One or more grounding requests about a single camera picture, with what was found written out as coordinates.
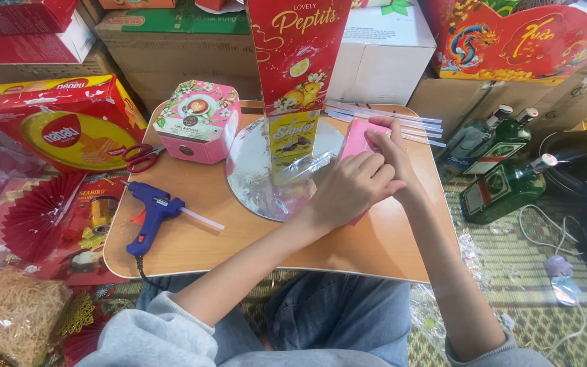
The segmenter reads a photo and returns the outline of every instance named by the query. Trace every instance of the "hand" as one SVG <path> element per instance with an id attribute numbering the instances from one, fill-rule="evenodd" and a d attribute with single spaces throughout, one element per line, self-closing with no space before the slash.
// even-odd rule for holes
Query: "hand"
<path id="1" fill-rule="evenodd" d="M 310 213 L 312 223 L 329 232 L 402 189 L 406 184 L 394 176 L 382 154 L 349 155 L 330 171 L 302 213 Z"/>
<path id="2" fill-rule="evenodd" d="M 405 187 L 420 187 L 420 180 L 413 171 L 412 161 L 404 150 L 403 138 L 400 132 L 400 120 L 388 116 L 375 116 L 369 118 L 369 122 L 391 129 L 390 138 L 385 133 L 373 129 L 366 131 L 366 137 L 379 146 L 382 154 L 384 154 L 385 162 L 395 169 L 393 179 L 406 182 Z"/>

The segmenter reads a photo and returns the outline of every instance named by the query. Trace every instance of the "blue glue gun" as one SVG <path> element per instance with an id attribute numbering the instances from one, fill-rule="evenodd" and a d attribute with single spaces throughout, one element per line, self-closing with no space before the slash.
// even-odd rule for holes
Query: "blue glue gun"
<path id="1" fill-rule="evenodd" d="M 122 183 L 128 186 L 132 196 L 141 200 L 146 207 L 146 217 L 140 233 L 132 244 L 126 246 L 126 251 L 129 254 L 141 257 L 151 249 L 162 221 L 165 218 L 177 217 L 184 208 L 184 201 L 179 198 L 171 198 L 171 195 L 166 191 L 143 182 L 122 181 Z"/>

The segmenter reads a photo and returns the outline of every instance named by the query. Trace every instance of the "jagermeister bottle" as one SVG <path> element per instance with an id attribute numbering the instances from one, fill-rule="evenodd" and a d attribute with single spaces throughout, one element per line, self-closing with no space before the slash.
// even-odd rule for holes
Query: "jagermeister bottle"
<path id="1" fill-rule="evenodd" d="M 461 192 L 461 211 L 466 221 L 492 223 L 531 203 L 545 191 L 541 172 L 556 163 L 551 154 L 543 154 L 534 161 L 511 158 L 500 162 Z"/>
<path id="2" fill-rule="evenodd" d="M 486 152 L 463 173 L 486 174 L 496 164 L 515 154 L 531 140 L 532 134 L 526 124 L 536 116 L 538 110 L 526 108 L 516 118 L 502 121 L 494 131 L 494 138 L 482 147 Z"/>
<path id="3" fill-rule="evenodd" d="M 475 163 L 485 151 L 479 155 L 477 152 L 482 150 L 493 137 L 495 128 L 512 112 L 511 107 L 501 104 L 487 119 L 472 120 L 461 127 L 436 158 L 436 169 L 441 181 L 449 181 Z"/>

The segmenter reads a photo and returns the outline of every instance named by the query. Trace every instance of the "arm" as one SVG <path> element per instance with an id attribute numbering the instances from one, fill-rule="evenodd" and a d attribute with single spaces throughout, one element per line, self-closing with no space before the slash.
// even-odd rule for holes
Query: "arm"
<path id="1" fill-rule="evenodd" d="M 379 145 L 387 163 L 396 170 L 395 179 L 407 187 L 394 197 L 409 215 L 413 236 L 418 243 L 436 302 L 445 323 L 447 338 L 462 362 L 472 361 L 500 347 L 506 337 L 491 307 L 461 260 L 459 248 L 450 244 L 427 192 L 413 173 L 411 160 L 397 119 L 377 117 L 370 122 L 391 129 L 391 138 L 383 133 L 368 132 L 368 138 Z"/>
<path id="2" fill-rule="evenodd" d="M 290 254 L 358 216 L 404 186 L 380 154 L 361 153 L 337 163 L 309 204 L 172 297 L 185 311 L 213 326 Z"/>

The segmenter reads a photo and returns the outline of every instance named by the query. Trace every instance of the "red scissors handle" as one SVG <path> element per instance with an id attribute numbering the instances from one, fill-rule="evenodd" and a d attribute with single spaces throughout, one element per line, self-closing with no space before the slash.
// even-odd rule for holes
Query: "red scissors handle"
<path id="1" fill-rule="evenodd" d="M 155 162 L 157 160 L 158 160 L 157 154 L 151 153 L 151 154 L 143 155 L 141 157 L 137 157 L 137 158 L 133 159 L 132 161 L 128 162 L 128 164 L 126 164 L 126 169 L 130 173 L 144 172 L 144 171 L 150 169 L 151 167 L 153 167 L 153 165 L 155 164 Z M 144 163 L 144 162 L 148 162 L 148 163 L 143 164 L 140 168 L 135 168 L 135 166 L 137 164 Z"/>
<path id="2" fill-rule="evenodd" d="M 131 156 L 128 156 L 128 154 L 131 153 L 132 151 L 134 151 L 135 149 L 139 149 L 139 151 L 135 154 L 132 154 Z M 153 150 L 153 146 L 151 146 L 150 144 L 137 144 L 137 145 L 134 145 L 134 146 L 127 148 L 121 154 L 121 159 L 123 159 L 124 162 L 130 163 L 130 162 L 133 162 L 135 159 L 140 158 L 141 156 L 150 152 L 151 150 Z"/>

